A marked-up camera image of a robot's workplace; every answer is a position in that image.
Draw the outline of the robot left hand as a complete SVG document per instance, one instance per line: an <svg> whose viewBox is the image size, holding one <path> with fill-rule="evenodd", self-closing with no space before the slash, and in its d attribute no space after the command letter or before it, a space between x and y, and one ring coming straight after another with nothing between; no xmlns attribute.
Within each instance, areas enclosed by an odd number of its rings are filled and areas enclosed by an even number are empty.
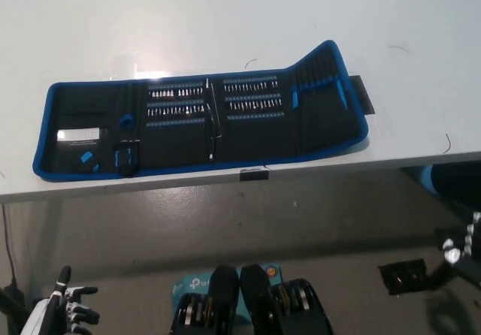
<svg viewBox="0 0 481 335"><path fill-rule="evenodd" d="M82 296L98 292L95 286L70 286L71 267L64 266L49 297L37 302L21 335L92 334L87 325L97 325L100 314L82 303Z"/></svg>

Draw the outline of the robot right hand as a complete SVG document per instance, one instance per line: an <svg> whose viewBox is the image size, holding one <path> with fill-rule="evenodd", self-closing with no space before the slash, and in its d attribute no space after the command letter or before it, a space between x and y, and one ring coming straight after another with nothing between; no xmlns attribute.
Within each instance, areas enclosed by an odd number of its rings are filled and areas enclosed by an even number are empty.
<svg viewBox="0 0 481 335"><path fill-rule="evenodd" d="M468 225L447 237L440 249L443 260L428 277L429 290L442 288L457 276L480 288L480 212L474 212Z"/></svg>

